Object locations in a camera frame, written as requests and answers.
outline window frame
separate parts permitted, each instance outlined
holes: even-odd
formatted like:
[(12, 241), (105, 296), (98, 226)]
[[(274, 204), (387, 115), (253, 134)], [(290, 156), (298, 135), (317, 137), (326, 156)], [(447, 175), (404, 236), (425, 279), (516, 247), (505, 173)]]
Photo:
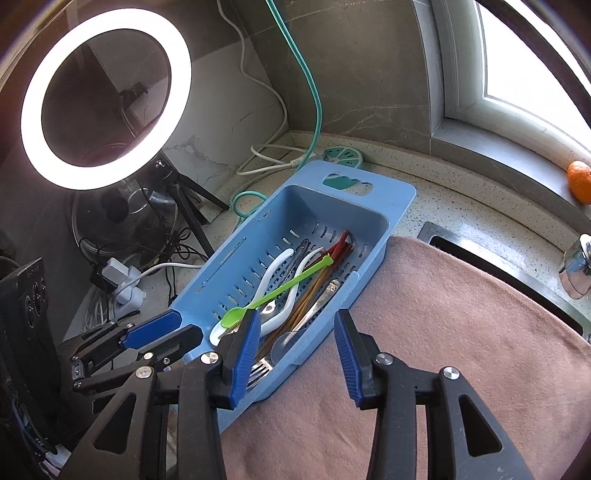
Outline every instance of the window frame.
[(529, 148), (565, 169), (591, 153), (546, 120), (486, 95), (486, 48), (480, 6), (473, 0), (432, 0), (443, 63), (445, 116)]

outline orange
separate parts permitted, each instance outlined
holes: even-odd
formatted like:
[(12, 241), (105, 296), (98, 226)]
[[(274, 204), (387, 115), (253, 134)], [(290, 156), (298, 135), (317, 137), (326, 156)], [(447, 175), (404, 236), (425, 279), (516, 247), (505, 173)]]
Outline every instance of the orange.
[(591, 167), (585, 162), (574, 161), (569, 165), (566, 176), (575, 198), (585, 205), (591, 204)]

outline blue gripper pad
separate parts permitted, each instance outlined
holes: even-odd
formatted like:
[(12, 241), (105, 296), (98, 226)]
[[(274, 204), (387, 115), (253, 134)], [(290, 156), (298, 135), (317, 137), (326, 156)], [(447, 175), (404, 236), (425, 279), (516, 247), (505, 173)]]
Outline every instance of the blue gripper pad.
[(348, 310), (335, 314), (335, 340), (349, 396), (361, 410), (378, 408), (384, 386), (374, 377), (372, 359), (379, 353), (374, 337), (359, 333)]
[(123, 346), (125, 348), (139, 349), (160, 337), (169, 334), (180, 327), (183, 318), (175, 310), (167, 310), (164, 313), (132, 328), (127, 332)]
[(355, 354), (353, 348), (353, 342), (348, 332), (346, 325), (346, 315), (350, 315), (347, 310), (346, 315), (342, 313), (343, 310), (339, 310), (335, 314), (335, 340), (336, 347), (339, 351), (340, 364), (345, 374), (345, 382), (347, 383), (347, 390), (349, 391), (349, 397), (355, 401), (355, 406), (361, 406), (363, 402), (363, 389), (362, 389), (362, 376), (361, 366), (359, 360)]
[(256, 310), (248, 310), (242, 323), (245, 323), (246, 316), (250, 315), (252, 316), (252, 321), (248, 325), (242, 350), (238, 354), (236, 363), (232, 368), (232, 389), (228, 398), (232, 408), (235, 408), (246, 394), (248, 378), (250, 377), (252, 366), (255, 363), (256, 351), (261, 338), (261, 317)]

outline basket handle hole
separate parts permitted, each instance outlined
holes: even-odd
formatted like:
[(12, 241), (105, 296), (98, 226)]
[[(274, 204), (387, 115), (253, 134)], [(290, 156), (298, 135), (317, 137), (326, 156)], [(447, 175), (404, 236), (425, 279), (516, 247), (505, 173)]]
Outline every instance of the basket handle hole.
[(341, 176), (336, 173), (331, 173), (322, 181), (323, 185), (336, 190), (343, 190), (344, 192), (352, 193), (359, 197), (367, 195), (374, 189), (371, 183), (362, 182), (358, 179), (352, 179), (346, 176)]

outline ring light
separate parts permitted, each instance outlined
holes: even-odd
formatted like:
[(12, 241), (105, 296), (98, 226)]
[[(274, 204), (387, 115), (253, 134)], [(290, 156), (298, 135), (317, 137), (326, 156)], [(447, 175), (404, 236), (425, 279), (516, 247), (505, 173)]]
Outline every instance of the ring light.
[[(170, 92), (160, 118), (146, 137), (122, 157), (97, 167), (77, 167), (64, 162), (47, 145), (41, 110), (49, 83), (64, 60), (87, 40), (112, 30), (138, 30), (162, 46), (170, 64)], [(73, 190), (105, 187), (124, 179), (163, 147), (176, 128), (189, 97), (191, 58), (176, 27), (158, 14), (136, 8), (112, 10), (69, 31), (43, 59), (25, 95), (21, 115), (22, 143), (35, 169), (50, 182)]]

